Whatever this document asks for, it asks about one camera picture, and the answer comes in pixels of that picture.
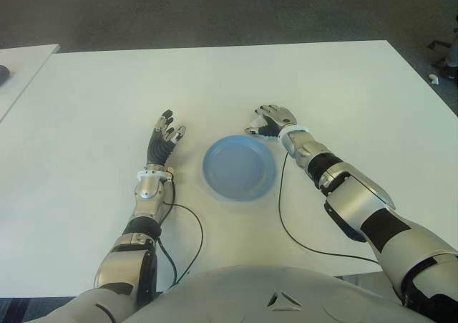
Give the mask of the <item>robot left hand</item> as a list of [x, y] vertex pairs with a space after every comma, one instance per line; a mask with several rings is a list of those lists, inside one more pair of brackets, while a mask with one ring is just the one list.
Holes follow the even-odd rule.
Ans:
[[166, 110], [158, 118], [147, 148], [147, 164], [164, 166], [175, 146], [184, 137], [186, 127], [171, 127], [174, 121], [172, 110]]

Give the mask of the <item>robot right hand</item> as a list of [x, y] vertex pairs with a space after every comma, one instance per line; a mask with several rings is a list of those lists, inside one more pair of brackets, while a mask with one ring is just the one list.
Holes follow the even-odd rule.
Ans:
[[261, 105], [255, 109], [257, 116], [262, 117], [265, 124], [260, 127], [247, 127], [244, 129], [248, 135], [261, 135], [264, 137], [278, 137], [281, 130], [297, 124], [294, 115], [284, 107], [276, 105]]

